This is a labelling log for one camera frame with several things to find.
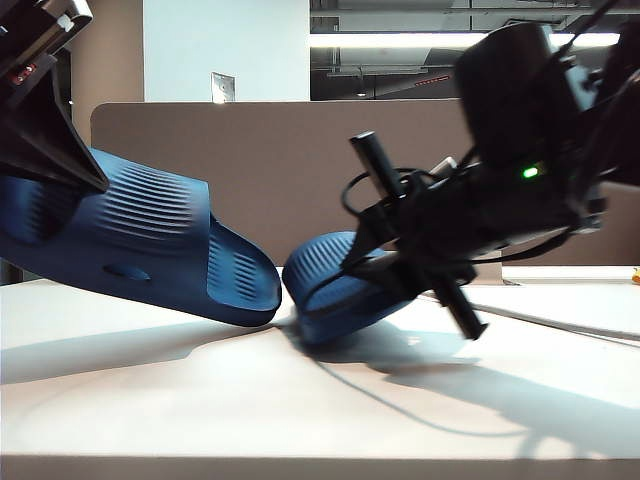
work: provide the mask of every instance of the blue slipper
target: blue slipper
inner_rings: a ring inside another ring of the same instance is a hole
[[[298,247],[285,263],[282,280],[298,307],[303,340],[324,343],[367,327],[406,306],[382,287],[340,274],[355,232],[320,235]],[[383,255],[376,249],[370,256]]]
[[[0,257],[75,287],[243,326],[281,301],[278,272],[210,212],[205,182],[90,149],[104,194],[0,176]]]

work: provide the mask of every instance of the green led light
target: green led light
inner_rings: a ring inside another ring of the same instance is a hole
[[[525,168],[524,171],[522,172],[522,178],[537,177],[539,173],[540,171],[538,170],[537,167]]]

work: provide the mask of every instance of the gray partition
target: gray partition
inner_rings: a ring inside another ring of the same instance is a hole
[[[94,147],[208,181],[218,219],[280,265],[315,235],[355,228],[339,194],[362,171],[348,138],[365,130],[378,132],[397,166],[429,168],[471,144],[457,100],[117,103],[98,107],[91,121]],[[640,263],[640,192],[606,193],[602,231],[528,263]],[[362,206],[375,198],[360,196]]]

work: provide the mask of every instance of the ceiling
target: ceiling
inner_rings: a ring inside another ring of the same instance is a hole
[[[310,28],[311,33],[488,32],[515,22],[535,21],[556,32],[572,32],[588,18],[572,9],[594,9],[604,1],[310,0]],[[469,8],[475,9],[473,15]],[[505,14],[482,10],[491,8],[508,10]],[[532,12],[533,8],[542,10]],[[616,8],[640,13],[637,0],[620,0]],[[630,16],[607,16],[592,31],[615,31]],[[575,53],[592,68],[601,66],[606,57],[602,48]],[[455,97],[452,65],[460,55],[459,50],[427,48],[312,49],[311,99]]]

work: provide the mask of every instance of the black wire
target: black wire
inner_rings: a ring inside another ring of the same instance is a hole
[[[394,168],[394,170],[398,173],[418,173],[419,175],[423,175],[434,181],[442,180],[441,177],[434,175],[432,173],[429,173],[426,170],[422,170],[420,168],[398,167],[398,168]],[[359,217],[362,212],[353,208],[353,206],[351,206],[351,203],[349,203],[349,192],[358,183],[360,183],[365,178],[369,178],[370,176],[371,174],[369,172],[363,172],[360,175],[352,178],[351,181],[347,183],[347,186],[344,187],[344,189],[340,193],[340,203],[342,203],[342,206],[347,212],[349,212],[351,215],[355,217]]]
[[[611,10],[611,8],[613,8],[613,6],[618,3],[620,0],[609,0],[608,2],[604,3],[602,6],[600,6],[600,8],[598,8],[598,10],[596,10],[594,12],[594,14],[589,17],[589,19],[584,22],[582,24],[582,26],[576,30],[576,32],[574,33],[573,37],[571,37],[571,40],[569,40],[567,43],[565,43],[562,47],[560,47],[556,53],[553,54],[553,56],[549,59],[550,62],[554,62],[556,60],[558,60],[560,57],[564,57],[567,52],[571,49],[571,47],[573,46],[573,43],[576,41],[576,39],[582,35],[583,33],[585,33],[587,30],[590,30],[596,23],[598,23],[600,21],[600,19],[609,11]]]

